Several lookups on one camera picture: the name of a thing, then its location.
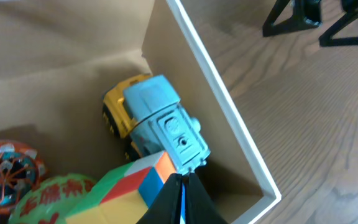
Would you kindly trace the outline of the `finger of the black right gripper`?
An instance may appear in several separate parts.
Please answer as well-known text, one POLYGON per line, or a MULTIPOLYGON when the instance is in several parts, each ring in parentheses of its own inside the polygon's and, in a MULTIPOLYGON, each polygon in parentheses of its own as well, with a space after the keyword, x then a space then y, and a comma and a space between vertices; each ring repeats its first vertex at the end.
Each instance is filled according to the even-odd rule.
POLYGON ((276 0, 263 26, 263 37, 289 34, 322 25, 321 0, 276 0), (275 24, 285 7, 293 3, 293 14, 286 20, 275 24))
POLYGON ((358 45, 358 0, 341 0, 344 15, 320 37, 321 47, 358 45))

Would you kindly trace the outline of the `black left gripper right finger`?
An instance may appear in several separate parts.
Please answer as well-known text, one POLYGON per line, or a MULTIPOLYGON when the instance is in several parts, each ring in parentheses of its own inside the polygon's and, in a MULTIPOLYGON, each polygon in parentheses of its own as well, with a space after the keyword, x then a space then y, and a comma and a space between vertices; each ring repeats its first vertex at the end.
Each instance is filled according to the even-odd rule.
POLYGON ((195 173, 190 173, 185 181, 186 223, 188 224, 227 224, 220 216, 213 201, 195 173))

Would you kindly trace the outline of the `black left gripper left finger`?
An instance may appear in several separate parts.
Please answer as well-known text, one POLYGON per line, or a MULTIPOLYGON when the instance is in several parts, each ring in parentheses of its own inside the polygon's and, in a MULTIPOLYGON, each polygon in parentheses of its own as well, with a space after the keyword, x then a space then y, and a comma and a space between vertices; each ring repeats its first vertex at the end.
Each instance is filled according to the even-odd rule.
POLYGON ((181 174, 171 174, 152 206, 137 224, 180 224, 183 195, 181 174))

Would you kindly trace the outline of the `colourful puzzle cube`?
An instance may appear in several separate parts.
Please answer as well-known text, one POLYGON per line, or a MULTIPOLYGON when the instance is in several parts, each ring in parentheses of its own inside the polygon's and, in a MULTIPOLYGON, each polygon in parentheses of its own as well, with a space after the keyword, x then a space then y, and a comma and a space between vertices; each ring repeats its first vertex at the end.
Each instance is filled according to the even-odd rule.
POLYGON ((137 223, 177 170, 165 151, 110 170, 65 217, 67 223, 137 223))

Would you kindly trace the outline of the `yellow grey toy truck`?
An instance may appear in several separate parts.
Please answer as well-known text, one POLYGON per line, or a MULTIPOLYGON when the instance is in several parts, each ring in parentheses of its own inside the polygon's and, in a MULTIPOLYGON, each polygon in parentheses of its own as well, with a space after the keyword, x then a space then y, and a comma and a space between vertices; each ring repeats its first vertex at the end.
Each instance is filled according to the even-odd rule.
POLYGON ((127 141, 125 155, 132 161, 165 151, 182 175, 207 163, 211 151, 200 122, 164 75, 140 74, 117 83, 103 96, 102 115, 110 132, 127 141))

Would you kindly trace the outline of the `green ball with red numbers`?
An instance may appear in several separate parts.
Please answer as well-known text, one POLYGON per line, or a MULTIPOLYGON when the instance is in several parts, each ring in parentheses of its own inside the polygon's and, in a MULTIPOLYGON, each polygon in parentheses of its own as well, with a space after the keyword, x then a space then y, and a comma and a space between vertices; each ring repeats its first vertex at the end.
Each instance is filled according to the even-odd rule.
POLYGON ((9 217, 9 224, 65 223, 65 217, 96 181, 81 174, 51 177, 28 191, 9 217))

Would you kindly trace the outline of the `orange plastic cage ball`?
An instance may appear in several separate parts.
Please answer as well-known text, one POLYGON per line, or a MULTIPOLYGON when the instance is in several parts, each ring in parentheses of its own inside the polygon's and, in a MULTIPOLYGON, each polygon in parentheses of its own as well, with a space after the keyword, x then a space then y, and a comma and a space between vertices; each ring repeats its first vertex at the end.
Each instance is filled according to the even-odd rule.
POLYGON ((0 215, 8 215, 38 186, 47 170, 38 151, 18 141, 0 140, 0 215))

